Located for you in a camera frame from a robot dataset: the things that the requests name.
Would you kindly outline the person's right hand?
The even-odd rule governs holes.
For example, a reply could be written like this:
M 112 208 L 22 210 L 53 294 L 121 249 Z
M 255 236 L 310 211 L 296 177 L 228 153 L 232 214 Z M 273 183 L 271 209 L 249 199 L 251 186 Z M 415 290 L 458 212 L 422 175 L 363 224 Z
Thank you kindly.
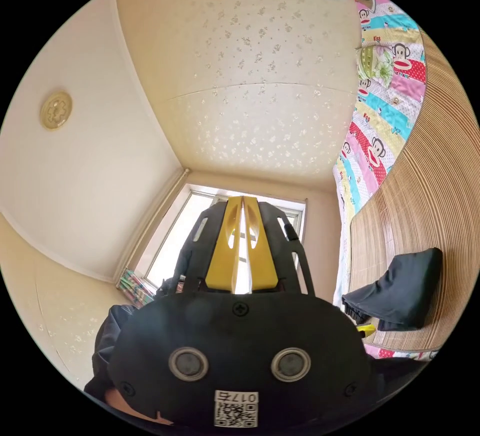
M 136 418 L 143 419 L 150 422 L 155 422 L 157 424 L 162 424 L 162 425 L 168 425 L 168 426 L 173 425 L 173 422 L 165 418 L 162 418 L 159 412 L 157 412 L 155 418 L 149 418 L 137 412 L 136 410 L 134 410 L 129 406 L 129 404 L 126 402 L 126 400 L 122 397 L 121 393 L 116 388 L 110 388 L 107 391 L 105 391 L 104 400 L 105 400 L 105 403 L 110 407 L 116 410 L 119 410 L 125 414 L 134 416 Z

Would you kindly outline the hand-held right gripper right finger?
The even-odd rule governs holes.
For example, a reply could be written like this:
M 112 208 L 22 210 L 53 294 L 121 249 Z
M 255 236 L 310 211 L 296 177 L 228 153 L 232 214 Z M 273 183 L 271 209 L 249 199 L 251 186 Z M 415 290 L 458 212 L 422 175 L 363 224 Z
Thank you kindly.
M 254 197 L 243 198 L 247 263 L 253 292 L 274 290 L 279 282 L 259 203 Z

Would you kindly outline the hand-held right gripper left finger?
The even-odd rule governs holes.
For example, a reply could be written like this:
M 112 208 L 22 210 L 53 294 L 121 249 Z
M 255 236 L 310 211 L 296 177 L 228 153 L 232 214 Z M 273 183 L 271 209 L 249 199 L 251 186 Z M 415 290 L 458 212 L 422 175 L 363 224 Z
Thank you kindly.
M 242 197 L 231 197 L 224 203 L 216 244 L 205 277 L 209 290 L 234 291 L 236 289 L 242 209 Z

